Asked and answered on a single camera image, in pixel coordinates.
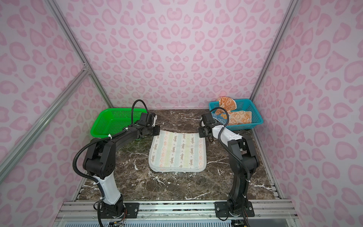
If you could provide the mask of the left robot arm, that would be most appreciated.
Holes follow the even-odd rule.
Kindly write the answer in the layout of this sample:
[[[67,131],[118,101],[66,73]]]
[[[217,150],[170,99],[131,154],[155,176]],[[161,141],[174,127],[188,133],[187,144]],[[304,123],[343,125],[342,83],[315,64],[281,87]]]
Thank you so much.
[[[87,147],[83,168],[95,181],[101,193],[99,212],[108,218],[124,217],[126,208],[123,196],[117,188],[114,170],[116,151],[127,144],[147,136],[158,136],[160,126],[130,125],[121,132],[102,139],[93,139]]]

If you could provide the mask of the pastel striped animal towel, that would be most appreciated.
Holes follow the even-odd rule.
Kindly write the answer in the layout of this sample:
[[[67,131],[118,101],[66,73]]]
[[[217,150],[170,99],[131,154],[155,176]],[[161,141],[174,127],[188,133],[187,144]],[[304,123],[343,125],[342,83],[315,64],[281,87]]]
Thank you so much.
[[[202,172],[207,166],[206,140],[197,133],[160,131],[153,138],[148,163],[155,172]]]

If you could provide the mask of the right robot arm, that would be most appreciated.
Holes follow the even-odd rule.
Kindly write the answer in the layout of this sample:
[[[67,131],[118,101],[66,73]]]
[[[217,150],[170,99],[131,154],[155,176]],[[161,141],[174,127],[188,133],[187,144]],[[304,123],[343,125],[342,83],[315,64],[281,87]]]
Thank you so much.
[[[212,117],[212,113],[202,115],[199,136],[201,138],[213,137],[218,140],[228,152],[229,165],[233,172],[233,184],[226,207],[221,208],[216,215],[219,217],[254,217],[252,203],[247,198],[251,178],[260,165],[253,139],[227,129]]]

